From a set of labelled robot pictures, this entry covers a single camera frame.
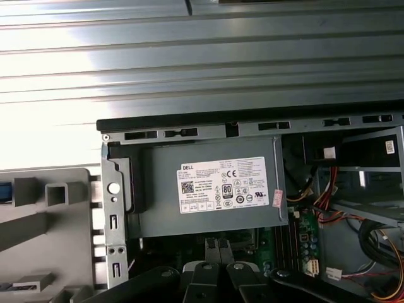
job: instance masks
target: white connector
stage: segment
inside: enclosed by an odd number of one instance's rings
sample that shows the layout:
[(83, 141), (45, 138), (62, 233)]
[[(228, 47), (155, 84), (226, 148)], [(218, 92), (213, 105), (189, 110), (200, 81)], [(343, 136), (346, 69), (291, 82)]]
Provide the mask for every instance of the white connector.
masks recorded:
[(317, 259), (311, 259), (309, 262), (307, 262), (307, 271), (312, 275), (318, 275), (320, 273)]

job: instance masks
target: small pink sticker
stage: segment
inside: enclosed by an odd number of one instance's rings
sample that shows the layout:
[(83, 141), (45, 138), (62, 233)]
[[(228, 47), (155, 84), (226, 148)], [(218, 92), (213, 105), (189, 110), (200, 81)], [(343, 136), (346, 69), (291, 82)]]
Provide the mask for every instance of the small pink sticker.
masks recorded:
[(280, 208), (282, 204), (283, 191), (276, 189), (273, 193), (272, 207)]

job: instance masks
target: white label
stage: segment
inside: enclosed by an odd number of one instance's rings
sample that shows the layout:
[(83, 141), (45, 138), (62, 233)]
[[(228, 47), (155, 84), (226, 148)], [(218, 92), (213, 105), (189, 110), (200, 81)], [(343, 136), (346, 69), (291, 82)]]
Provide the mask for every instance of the white label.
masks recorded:
[(338, 190), (338, 186), (334, 185), (331, 195), (334, 196), (336, 194), (337, 190)]
[(181, 213), (270, 203), (264, 157), (182, 164), (177, 183)]
[(329, 279), (340, 281), (342, 276), (342, 270), (338, 270), (336, 268), (326, 268), (326, 274)]
[(386, 141), (386, 152), (388, 155), (396, 152), (394, 150), (394, 141)]
[(324, 148), (324, 159), (336, 159), (335, 147)]

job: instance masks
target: sheet metal panel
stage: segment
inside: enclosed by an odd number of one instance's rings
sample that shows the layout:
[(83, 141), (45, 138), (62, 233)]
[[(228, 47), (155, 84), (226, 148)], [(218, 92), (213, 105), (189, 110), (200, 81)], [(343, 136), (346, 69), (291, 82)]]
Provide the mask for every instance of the sheet metal panel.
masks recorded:
[(404, 97), (401, 1), (190, 2), (0, 3), (0, 169), (98, 163), (97, 119)]

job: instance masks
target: qr code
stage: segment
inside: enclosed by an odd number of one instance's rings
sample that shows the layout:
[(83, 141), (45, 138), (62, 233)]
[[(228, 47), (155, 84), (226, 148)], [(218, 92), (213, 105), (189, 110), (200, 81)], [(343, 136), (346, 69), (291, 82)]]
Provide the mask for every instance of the qr code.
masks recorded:
[(194, 192), (194, 182), (181, 182), (181, 189), (183, 194), (192, 194)]
[(386, 152), (388, 155), (395, 153), (394, 141), (386, 141)]

